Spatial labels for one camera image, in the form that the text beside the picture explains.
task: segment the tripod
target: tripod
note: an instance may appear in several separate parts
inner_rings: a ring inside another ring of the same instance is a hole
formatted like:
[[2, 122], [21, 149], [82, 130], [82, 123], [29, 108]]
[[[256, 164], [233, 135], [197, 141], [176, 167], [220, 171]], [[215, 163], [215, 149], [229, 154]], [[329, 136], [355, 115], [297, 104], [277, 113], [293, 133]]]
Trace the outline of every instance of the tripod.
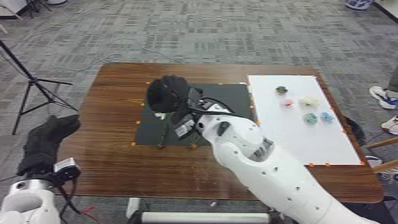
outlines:
[[[9, 47], [4, 44], [4, 41], [0, 40], [0, 47], [14, 61], [14, 64], [18, 65], [20, 69], [21, 69], [21, 74], [23, 76], [29, 78], [29, 86], [27, 86], [27, 91], [25, 91], [25, 95], [23, 95], [23, 100], [21, 100], [21, 107], [20, 107], [20, 112], [18, 112], [18, 117], [16, 117], [16, 123], [14, 123], [14, 128], [13, 128], [13, 135], [16, 134], [16, 129], [18, 129], [18, 125], [20, 125], [20, 120], [21, 120], [21, 116], [30, 113], [36, 109], [39, 109], [41, 107], [45, 107], [50, 103], [57, 104], [59, 106], [69, 108], [71, 110], [78, 111], [78, 109], [71, 106], [71, 104], [66, 102], [66, 100], [57, 96], [57, 94], [52, 92], [52, 90], [41, 85], [41, 82], [48, 82], [48, 83], [55, 83], [55, 84], [64, 84], [64, 85], [71, 85], [71, 83], [68, 82], [59, 82], [48, 79], [39, 79], [34, 77], [34, 75], [30, 74], [13, 52]], [[25, 106], [27, 106], [27, 99], [29, 99], [29, 93], [30, 93], [30, 89], [32, 87], [36, 87], [39, 89], [39, 92], [46, 98], [46, 102], [41, 103], [36, 107], [32, 107], [29, 110], [25, 110]]]

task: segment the white paper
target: white paper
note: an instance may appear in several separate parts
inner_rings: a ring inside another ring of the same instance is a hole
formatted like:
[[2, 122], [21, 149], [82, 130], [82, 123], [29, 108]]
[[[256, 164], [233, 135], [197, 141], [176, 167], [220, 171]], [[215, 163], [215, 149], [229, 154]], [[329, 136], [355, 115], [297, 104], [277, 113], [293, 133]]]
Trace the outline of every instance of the white paper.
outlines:
[[[249, 85], [263, 134], [292, 152], [302, 164], [359, 165], [357, 152], [315, 76], [251, 75]], [[288, 88], [284, 95], [276, 92], [279, 86]], [[300, 104], [304, 96], [316, 98], [318, 107]], [[284, 99], [295, 101], [292, 107], [283, 105]], [[332, 115], [332, 123], [322, 121], [322, 112]], [[315, 125], [304, 121], [308, 113], [318, 117]]]

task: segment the gray carpet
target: gray carpet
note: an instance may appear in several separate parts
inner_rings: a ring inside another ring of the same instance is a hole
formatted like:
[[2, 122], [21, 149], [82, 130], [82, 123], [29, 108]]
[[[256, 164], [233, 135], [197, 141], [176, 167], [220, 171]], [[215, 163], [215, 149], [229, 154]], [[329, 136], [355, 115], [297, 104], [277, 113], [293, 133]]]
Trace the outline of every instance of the gray carpet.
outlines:
[[[387, 85], [398, 57], [398, 25], [377, 8], [352, 11], [341, 0], [71, 0], [52, 10], [43, 9], [34, 19], [27, 14], [23, 21], [2, 21], [11, 34], [0, 33], [0, 38], [30, 71], [43, 78], [73, 82], [73, 87], [62, 86], [57, 92], [77, 107], [109, 62], [304, 64], [322, 72], [343, 113], [363, 125], [368, 138], [380, 133], [380, 123], [396, 111], [380, 109], [368, 88]], [[37, 110], [23, 117], [18, 135], [11, 136], [25, 78], [4, 59], [0, 80], [4, 178], [16, 171], [27, 131], [50, 114], [68, 115], [71, 111], [53, 105]], [[43, 100], [37, 92], [30, 99], [36, 105]], [[386, 160], [398, 159], [395, 146], [375, 153]], [[0, 196], [11, 183], [0, 183]], [[384, 185], [386, 194], [398, 196], [396, 182]], [[123, 223], [123, 219], [116, 220], [124, 199], [78, 200], [98, 207], [103, 223]], [[169, 209], [178, 206], [180, 201], [167, 202]], [[252, 211], [258, 204], [231, 207]]]

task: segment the black glove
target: black glove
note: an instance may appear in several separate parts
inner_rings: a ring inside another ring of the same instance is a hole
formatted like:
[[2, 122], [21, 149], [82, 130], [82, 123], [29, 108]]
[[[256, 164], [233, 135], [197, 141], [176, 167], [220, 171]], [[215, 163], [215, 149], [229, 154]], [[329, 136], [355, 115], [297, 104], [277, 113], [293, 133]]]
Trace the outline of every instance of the black glove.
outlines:
[[46, 173], [53, 171], [59, 145], [62, 139], [77, 132], [78, 128], [78, 115], [64, 118], [57, 118], [52, 115], [46, 123], [30, 130], [23, 146], [25, 156], [16, 175], [23, 176], [27, 172]]
[[148, 103], [155, 112], [171, 113], [187, 103], [190, 86], [185, 78], [164, 76], [148, 88]]

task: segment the white sneaker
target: white sneaker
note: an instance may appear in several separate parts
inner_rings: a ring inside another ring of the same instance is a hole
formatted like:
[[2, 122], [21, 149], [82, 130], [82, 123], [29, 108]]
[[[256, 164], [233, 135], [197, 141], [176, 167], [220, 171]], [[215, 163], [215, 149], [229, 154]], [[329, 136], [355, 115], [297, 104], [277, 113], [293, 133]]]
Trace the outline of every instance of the white sneaker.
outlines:
[[393, 134], [398, 135], [398, 118], [396, 116], [382, 123], [382, 129]]
[[393, 110], [398, 105], [398, 99], [389, 98], [387, 93], [380, 86], [373, 86], [370, 88], [370, 95], [377, 98], [382, 108]]

